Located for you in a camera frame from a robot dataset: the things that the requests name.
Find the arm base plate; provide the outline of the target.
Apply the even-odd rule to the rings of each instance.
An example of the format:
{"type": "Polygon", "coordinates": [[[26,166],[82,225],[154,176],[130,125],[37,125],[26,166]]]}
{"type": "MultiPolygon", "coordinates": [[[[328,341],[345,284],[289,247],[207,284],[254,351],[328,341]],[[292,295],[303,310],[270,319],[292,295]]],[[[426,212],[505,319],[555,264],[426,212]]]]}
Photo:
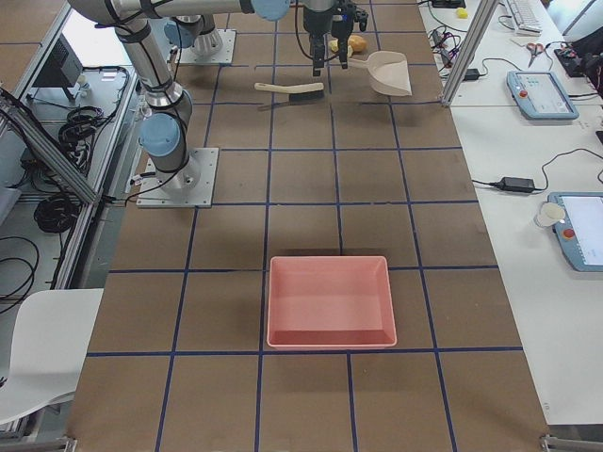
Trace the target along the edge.
{"type": "Polygon", "coordinates": [[[236,31],[215,28],[200,35],[189,48],[180,52],[180,62],[185,65],[230,65],[234,56],[236,31]]]}
{"type": "Polygon", "coordinates": [[[220,150],[218,148],[193,148],[189,150],[187,165],[164,186],[170,174],[157,172],[151,158],[147,159],[147,172],[155,175],[145,178],[142,194],[136,204],[140,208],[188,208],[212,206],[215,178],[220,150]]]}

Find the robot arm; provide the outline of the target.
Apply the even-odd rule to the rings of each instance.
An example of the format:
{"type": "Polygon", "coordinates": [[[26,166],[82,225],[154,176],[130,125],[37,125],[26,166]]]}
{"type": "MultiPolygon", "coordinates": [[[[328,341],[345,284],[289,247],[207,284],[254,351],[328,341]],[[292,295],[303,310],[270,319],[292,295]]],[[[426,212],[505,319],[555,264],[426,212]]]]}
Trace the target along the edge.
{"type": "Polygon", "coordinates": [[[348,39],[355,27],[366,29],[368,17],[352,1],[72,1],[70,5],[96,27],[114,29],[128,54],[151,108],[150,118],[140,129],[140,141],[164,189],[192,188],[199,172],[187,146],[192,101],[159,50],[152,20],[170,19],[176,29],[174,44],[187,48],[199,36],[214,31],[216,14],[255,14],[277,22],[295,8],[302,12],[303,28],[309,35],[309,45],[301,51],[311,60],[313,74],[319,75],[328,60],[325,37],[337,39],[335,58],[346,68],[348,39]]]}

